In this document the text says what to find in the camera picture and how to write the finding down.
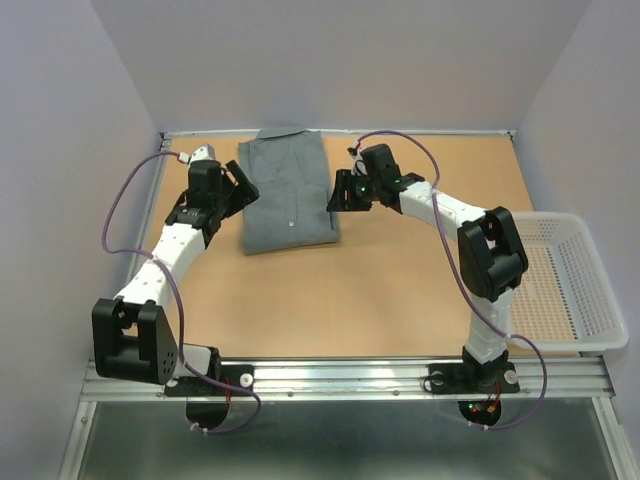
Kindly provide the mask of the grey long sleeve shirt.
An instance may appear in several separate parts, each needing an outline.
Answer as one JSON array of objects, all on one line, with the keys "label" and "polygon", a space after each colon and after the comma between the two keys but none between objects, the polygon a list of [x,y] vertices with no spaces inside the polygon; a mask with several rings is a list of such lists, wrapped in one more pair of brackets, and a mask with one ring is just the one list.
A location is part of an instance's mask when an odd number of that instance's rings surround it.
[{"label": "grey long sleeve shirt", "polygon": [[320,132],[262,129],[238,145],[238,157],[259,191],[243,211],[244,254],[339,241],[337,215],[326,211],[332,185]]}]

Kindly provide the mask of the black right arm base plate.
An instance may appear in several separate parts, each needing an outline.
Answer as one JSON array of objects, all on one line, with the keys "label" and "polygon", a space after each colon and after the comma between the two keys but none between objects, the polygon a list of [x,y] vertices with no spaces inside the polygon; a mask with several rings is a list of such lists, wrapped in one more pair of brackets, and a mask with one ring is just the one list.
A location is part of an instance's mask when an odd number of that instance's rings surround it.
[{"label": "black right arm base plate", "polygon": [[509,383],[504,367],[483,371],[467,363],[431,363],[428,369],[428,390],[434,395],[475,395],[520,392],[518,381]]}]

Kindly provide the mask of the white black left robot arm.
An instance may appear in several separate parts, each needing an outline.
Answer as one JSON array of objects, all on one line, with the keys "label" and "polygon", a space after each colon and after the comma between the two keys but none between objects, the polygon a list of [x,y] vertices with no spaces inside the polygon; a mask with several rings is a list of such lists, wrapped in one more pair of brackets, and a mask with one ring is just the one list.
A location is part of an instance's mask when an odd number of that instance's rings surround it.
[{"label": "white black left robot arm", "polygon": [[187,346],[185,331],[171,329],[166,310],[176,304],[179,323],[186,322],[180,281],[223,220],[255,202],[259,192],[236,161],[191,158],[187,178],[154,249],[131,251],[145,259],[138,272],[113,298],[94,305],[94,361],[105,378],[164,385],[187,377],[199,393],[210,394],[227,386],[219,354]]}]

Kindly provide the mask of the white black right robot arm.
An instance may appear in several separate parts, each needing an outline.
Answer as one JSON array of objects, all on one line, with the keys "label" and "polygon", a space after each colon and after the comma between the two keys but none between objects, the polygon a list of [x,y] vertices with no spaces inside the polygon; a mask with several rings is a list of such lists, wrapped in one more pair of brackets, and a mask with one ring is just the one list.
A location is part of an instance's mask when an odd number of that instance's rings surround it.
[{"label": "white black right robot arm", "polygon": [[528,260],[509,210],[484,210],[440,192],[423,177],[388,178],[336,171],[329,212],[368,211],[378,202],[435,227],[463,298],[471,309],[462,360],[432,374],[432,390],[482,390],[507,366],[507,324]]}]

